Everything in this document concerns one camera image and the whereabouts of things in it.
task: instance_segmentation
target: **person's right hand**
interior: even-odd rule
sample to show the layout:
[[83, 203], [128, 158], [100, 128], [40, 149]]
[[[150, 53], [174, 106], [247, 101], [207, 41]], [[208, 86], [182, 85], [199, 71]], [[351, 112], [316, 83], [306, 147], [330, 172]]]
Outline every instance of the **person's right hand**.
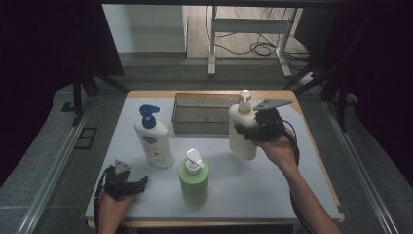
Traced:
[[[290, 135], [295, 137], [290, 129], [285, 129]], [[291, 143], [284, 135], [270, 141], [255, 140], [253, 143], [261, 147], [271, 162], [277, 165], [284, 174], [298, 171]]]

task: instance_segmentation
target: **soap dispenser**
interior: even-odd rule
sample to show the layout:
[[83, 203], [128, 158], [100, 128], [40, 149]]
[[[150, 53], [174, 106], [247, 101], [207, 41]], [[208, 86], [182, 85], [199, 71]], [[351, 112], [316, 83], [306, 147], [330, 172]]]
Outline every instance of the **soap dispenser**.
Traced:
[[230, 149], [233, 153], [247, 161], [252, 160], [256, 156], [257, 147], [251, 140], [246, 140], [244, 135], [238, 134], [235, 125], [242, 125], [245, 128], [257, 127], [255, 121], [256, 111], [252, 110], [250, 100], [252, 93], [249, 90], [240, 91], [239, 103], [232, 105], [229, 110], [229, 141]]
[[209, 165], [197, 149], [190, 149], [179, 164], [178, 174], [186, 204], [198, 207], [207, 200]]
[[144, 104], [139, 112], [142, 120], [134, 124], [134, 129], [145, 151], [149, 163], [159, 167], [170, 167], [174, 163], [169, 144], [168, 129], [152, 115], [158, 113], [160, 108]]

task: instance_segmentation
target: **bottle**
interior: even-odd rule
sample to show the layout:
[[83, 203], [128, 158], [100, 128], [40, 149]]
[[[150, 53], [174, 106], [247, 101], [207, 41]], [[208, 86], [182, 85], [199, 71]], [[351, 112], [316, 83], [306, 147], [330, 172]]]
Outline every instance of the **bottle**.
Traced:
[[230, 149], [235, 155], [247, 161], [255, 158], [257, 147], [251, 140], [246, 140], [244, 135], [237, 133], [234, 126], [243, 125], [246, 128], [258, 126], [255, 121], [256, 111], [252, 110], [251, 104], [249, 103], [251, 97], [251, 91], [240, 91], [240, 103], [232, 105], [228, 110]]
[[196, 149], [186, 154], [178, 167], [183, 199], [189, 206], [198, 207], [207, 200], [209, 165]]
[[170, 150], [168, 129], [152, 115], [158, 113], [160, 108], [153, 105], [142, 105], [139, 112], [142, 121], [134, 124], [134, 129], [145, 151], [149, 163], [159, 167], [170, 167], [174, 163]]

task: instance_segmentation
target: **white metal stand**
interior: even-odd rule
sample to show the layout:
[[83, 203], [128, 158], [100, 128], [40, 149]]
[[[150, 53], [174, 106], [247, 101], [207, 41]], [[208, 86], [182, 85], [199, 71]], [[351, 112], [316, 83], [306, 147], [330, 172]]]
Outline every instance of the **white metal stand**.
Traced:
[[208, 60], [208, 75], [215, 75], [215, 33], [216, 32], [240, 32], [240, 33], [271, 33], [283, 34], [280, 46], [276, 48], [277, 58], [282, 67], [285, 78], [291, 77], [288, 64], [283, 52], [288, 41], [289, 33], [294, 24], [297, 9], [294, 8], [288, 19], [223, 19], [216, 17], [217, 7], [212, 7], [212, 18], [210, 27], [210, 45]]

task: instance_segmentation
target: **blue pump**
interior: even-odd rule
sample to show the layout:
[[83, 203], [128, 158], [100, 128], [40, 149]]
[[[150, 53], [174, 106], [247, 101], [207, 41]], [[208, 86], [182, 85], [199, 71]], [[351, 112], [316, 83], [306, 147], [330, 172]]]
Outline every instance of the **blue pump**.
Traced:
[[153, 113], [158, 113], [160, 108], [154, 105], [144, 104], [140, 106], [139, 112], [142, 115], [142, 125], [145, 129], [153, 129], [156, 126], [156, 119], [152, 115]]

